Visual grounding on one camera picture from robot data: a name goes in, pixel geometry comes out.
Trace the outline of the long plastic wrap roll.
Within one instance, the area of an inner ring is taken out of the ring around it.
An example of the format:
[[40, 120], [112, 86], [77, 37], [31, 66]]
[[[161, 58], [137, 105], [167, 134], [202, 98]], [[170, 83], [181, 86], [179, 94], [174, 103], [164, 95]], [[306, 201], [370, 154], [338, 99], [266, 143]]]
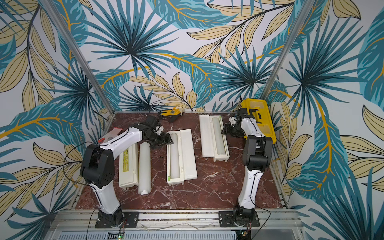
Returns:
[[147, 196], [151, 192], [151, 148], [149, 143], [140, 144], [138, 193]]

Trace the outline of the white wrap dispenser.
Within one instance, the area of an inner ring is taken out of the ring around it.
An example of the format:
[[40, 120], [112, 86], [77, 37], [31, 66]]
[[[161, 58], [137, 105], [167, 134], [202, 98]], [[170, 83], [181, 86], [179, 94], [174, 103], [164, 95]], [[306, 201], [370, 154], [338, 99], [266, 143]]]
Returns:
[[128, 189], [138, 186], [139, 180], [139, 155], [138, 144], [130, 146], [120, 154], [119, 160], [119, 187]]
[[223, 140], [225, 144], [225, 155], [218, 155], [217, 146], [214, 137], [214, 128], [212, 118], [220, 118], [221, 128], [223, 130], [224, 124], [221, 116], [209, 116], [209, 115], [199, 115], [200, 121], [200, 130], [201, 130], [201, 144], [202, 144], [202, 156], [204, 158], [213, 158], [214, 163], [217, 161], [227, 162], [230, 158], [228, 143], [226, 135], [223, 135]]
[[179, 147], [179, 163], [180, 163], [180, 177], [171, 179], [171, 166], [170, 166], [170, 145], [167, 146], [167, 183], [168, 185], [184, 184], [185, 181], [195, 180], [198, 178], [197, 165], [194, 153], [194, 144], [192, 138], [192, 131], [190, 129], [171, 131], [170, 135], [175, 133], [178, 135]]

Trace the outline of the short plastic wrap roll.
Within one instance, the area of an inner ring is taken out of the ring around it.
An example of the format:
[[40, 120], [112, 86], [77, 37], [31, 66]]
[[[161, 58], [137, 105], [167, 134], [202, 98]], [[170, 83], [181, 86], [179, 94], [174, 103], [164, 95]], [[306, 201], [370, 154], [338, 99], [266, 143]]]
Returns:
[[178, 135], [171, 134], [173, 144], [170, 145], [170, 166], [171, 166], [171, 179], [177, 179], [180, 177], [180, 163], [179, 163], [179, 147], [178, 147]]

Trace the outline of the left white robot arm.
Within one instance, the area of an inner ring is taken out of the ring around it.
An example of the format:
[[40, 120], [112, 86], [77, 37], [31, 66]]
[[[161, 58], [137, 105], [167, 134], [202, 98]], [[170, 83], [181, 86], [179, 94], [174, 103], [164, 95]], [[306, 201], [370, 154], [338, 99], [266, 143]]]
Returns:
[[115, 159], [130, 146], [144, 141], [151, 148], [172, 145], [170, 134], [163, 132], [160, 116], [148, 115], [142, 123], [136, 123], [115, 138], [86, 147], [80, 175], [93, 190], [100, 204], [98, 216], [112, 227], [119, 226], [123, 211], [113, 186]]

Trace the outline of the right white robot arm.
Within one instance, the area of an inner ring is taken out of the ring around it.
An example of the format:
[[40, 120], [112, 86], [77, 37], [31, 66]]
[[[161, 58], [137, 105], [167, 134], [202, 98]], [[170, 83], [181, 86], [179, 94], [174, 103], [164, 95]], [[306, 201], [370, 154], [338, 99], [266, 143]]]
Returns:
[[251, 223], [255, 219], [255, 198], [259, 182], [271, 162], [273, 140], [262, 133], [258, 123], [246, 108], [240, 108], [222, 130], [223, 135], [246, 138], [242, 155], [245, 178], [232, 217], [237, 225]]

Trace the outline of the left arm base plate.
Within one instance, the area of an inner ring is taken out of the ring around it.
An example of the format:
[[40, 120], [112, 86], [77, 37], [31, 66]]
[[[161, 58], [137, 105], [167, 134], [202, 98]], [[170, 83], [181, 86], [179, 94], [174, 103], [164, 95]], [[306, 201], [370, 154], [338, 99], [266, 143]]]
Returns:
[[102, 211], [98, 212], [96, 221], [96, 229], [119, 229], [128, 228], [134, 229], [137, 227], [139, 212], [118, 212], [108, 215]]

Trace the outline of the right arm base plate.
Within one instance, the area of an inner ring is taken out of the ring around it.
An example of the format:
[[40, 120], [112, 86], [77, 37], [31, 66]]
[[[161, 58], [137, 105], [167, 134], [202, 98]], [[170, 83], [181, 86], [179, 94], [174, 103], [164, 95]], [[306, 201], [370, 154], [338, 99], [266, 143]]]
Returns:
[[221, 228], [245, 228], [247, 226], [253, 228], [261, 225], [255, 209], [240, 209], [240, 212], [219, 211], [219, 223]]

